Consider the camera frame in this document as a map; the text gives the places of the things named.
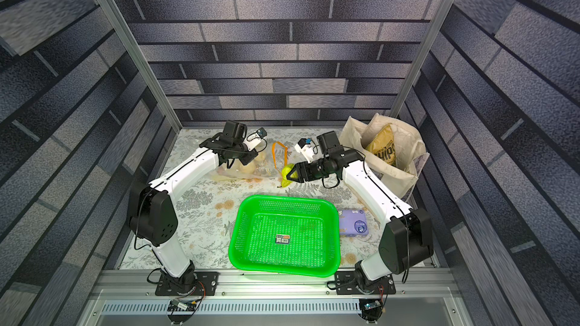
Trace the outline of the green pear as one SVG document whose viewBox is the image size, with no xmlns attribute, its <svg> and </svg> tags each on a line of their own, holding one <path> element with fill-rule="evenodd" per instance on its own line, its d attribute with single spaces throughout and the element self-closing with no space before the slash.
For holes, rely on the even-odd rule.
<svg viewBox="0 0 580 326">
<path fill-rule="evenodd" d="M 293 171 L 294 166 L 295 166 L 294 164 L 288 164 L 282 169 L 281 171 L 282 178 L 280 181 L 281 188 L 289 187 L 293 183 L 293 181 L 289 180 L 287 176 Z"/>
</svg>

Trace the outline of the clear zip-top bag orange seal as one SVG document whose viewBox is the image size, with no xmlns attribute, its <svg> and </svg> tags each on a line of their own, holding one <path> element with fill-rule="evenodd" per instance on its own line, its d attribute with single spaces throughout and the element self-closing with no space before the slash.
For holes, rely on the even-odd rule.
<svg viewBox="0 0 580 326">
<path fill-rule="evenodd" d="M 209 174 L 213 181 L 234 181 L 234 180 L 253 180 L 253 179 L 273 179 L 281 181 L 281 171 L 288 165 L 288 147 L 280 142 L 269 145 L 267 149 L 260 152 L 253 160 L 258 165 L 258 174 L 255 176 L 244 175 L 239 172 L 241 162 L 236 162 L 227 168 L 226 165 L 220 166 Z"/>
</svg>

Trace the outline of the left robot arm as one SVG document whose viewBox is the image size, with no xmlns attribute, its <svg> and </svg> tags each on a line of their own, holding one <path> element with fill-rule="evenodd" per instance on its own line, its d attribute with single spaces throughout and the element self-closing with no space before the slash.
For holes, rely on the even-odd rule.
<svg viewBox="0 0 580 326">
<path fill-rule="evenodd" d="M 267 131 L 259 128 L 249 134 L 247 126 L 228 121 L 224 129 L 204 140 L 197 150 L 167 174 L 147 184 L 131 187 L 127 224 L 137 240 L 153 250 L 163 276 L 174 285 L 192 288 L 196 284 L 195 266 L 175 235 L 178 217 L 175 205 L 184 193 L 208 173 L 236 160 L 248 165 L 258 156 L 258 146 Z"/>
</svg>

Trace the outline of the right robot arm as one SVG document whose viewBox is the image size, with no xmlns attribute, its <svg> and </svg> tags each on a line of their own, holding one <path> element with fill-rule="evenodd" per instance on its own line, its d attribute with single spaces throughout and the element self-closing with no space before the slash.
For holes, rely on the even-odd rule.
<svg viewBox="0 0 580 326">
<path fill-rule="evenodd" d="M 317 137 L 317 142 L 302 138 L 295 150 L 304 161 L 292 166 L 282 178 L 296 183 L 324 181 L 332 175 L 345 184 L 380 222 L 382 237 L 379 249 L 355 265 L 356 286 L 369 292 L 389 275 L 403 274 L 433 256 L 433 229 L 430 214 L 415 209 L 387 188 L 370 170 L 365 155 L 343 146 L 334 131 Z"/>
</svg>

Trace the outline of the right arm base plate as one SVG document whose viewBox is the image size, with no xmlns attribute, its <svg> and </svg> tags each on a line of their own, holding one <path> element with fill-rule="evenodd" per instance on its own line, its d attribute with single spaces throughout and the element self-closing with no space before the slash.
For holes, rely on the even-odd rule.
<svg viewBox="0 0 580 326">
<path fill-rule="evenodd" d="M 327 286 L 338 295 L 393 295 L 396 288 L 392 275 L 368 281 L 364 274 L 356 270 L 339 270 L 334 274 L 334 280 Z"/>
</svg>

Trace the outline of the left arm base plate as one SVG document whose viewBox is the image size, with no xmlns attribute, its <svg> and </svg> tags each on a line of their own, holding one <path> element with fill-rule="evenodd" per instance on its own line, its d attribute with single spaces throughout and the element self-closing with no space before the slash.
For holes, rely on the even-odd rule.
<svg viewBox="0 0 580 326">
<path fill-rule="evenodd" d="M 155 295 L 158 297 L 214 296 L 219 276 L 218 272 L 195 272 L 195 276 L 183 281 L 161 271 L 158 281 L 149 282 L 156 286 Z"/>
</svg>

